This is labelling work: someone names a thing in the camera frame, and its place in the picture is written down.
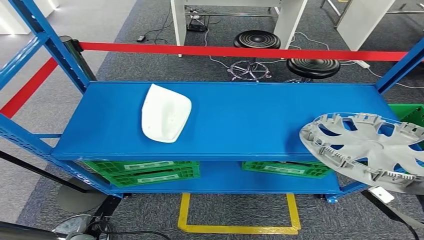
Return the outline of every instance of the blue shelf board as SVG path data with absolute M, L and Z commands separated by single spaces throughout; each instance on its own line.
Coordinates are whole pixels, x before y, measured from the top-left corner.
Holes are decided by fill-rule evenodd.
M 202 161 L 200 178 L 119 188 L 118 193 L 337 194 L 336 175 L 322 179 L 246 171 L 237 161 Z
M 156 142 L 142 132 L 141 109 L 152 83 L 192 102 L 175 143 Z M 315 161 L 299 131 L 337 112 L 396 118 L 372 84 L 96 82 L 52 154 L 63 161 Z

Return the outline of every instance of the white label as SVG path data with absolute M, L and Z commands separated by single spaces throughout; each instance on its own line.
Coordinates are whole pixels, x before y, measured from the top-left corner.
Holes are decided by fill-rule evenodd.
M 178 179 L 178 178 L 179 178 L 178 174 L 174 174 L 174 175 L 168 175 L 168 176 L 139 178 L 139 179 L 137 179 L 137 182 L 140 183 L 140 184 L 145 184 L 145 183 L 152 183 L 152 182 L 158 182 L 158 181 L 173 180 L 173 179 Z
M 129 164 L 129 165 L 124 165 L 123 167 L 125 168 L 125 170 L 137 170 L 137 169 L 147 169 L 147 168 L 169 166 L 173 164 L 174 164 L 173 161 L 154 161 L 154 162 L 147 162 L 147 163 Z
M 292 168 L 275 167 L 275 166 L 265 166 L 263 169 L 273 171 L 273 172 L 285 173 L 285 174 L 303 174 L 305 172 L 305 170 L 301 170 L 301 169 L 292 169 Z

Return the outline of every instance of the power strip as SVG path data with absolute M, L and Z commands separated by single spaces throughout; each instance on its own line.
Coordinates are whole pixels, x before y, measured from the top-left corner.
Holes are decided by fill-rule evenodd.
M 356 64 L 358 64 L 359 66 L 363 67 L 364 69 L 369 69 L 370 65 L 362 60 L 353 60 L 353 62 L 355 62 Z

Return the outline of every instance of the green crate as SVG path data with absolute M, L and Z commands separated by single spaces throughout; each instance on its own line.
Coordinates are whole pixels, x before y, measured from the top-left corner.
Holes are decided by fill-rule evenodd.
M 389 106 L 401 122 L 413 123 L 424 127 L 424 104 L 389 104 Z
M 166 183 L 176 180 L 187 180 L 200 178 L 199 164 L 192 164 L 188 167 L 176 167 L 170 169 L 162 169 L 150 172 L 139 172 L 124 174 L 118 176 L 103 176 L 112 184 L 120 188 L 145 185 L 145 184 L 158 184 Z
M 262 173 L 308 177 L 314 179 L 323 178 L 331 169 L 319 161 L 301 162 L 278 162 L 278 161 L 244 161 L 241 169 Z
M 194 161 L 84 161 L 83 163 L 102 176 L 144 173 L 196 164 Z

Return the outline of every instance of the yellow floor tape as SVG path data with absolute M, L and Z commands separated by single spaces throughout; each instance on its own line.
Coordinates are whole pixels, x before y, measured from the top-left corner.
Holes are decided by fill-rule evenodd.
M 288 212 L 291 226 L 219 226 L 219 225 L 187 225 L 189 216 L 190 193 L 183 193 L 179 209 L 178 228 L 187 233 L 202 234 L 281 234 L 297 235 L 301 229 L 295 195 L 287 193 Z

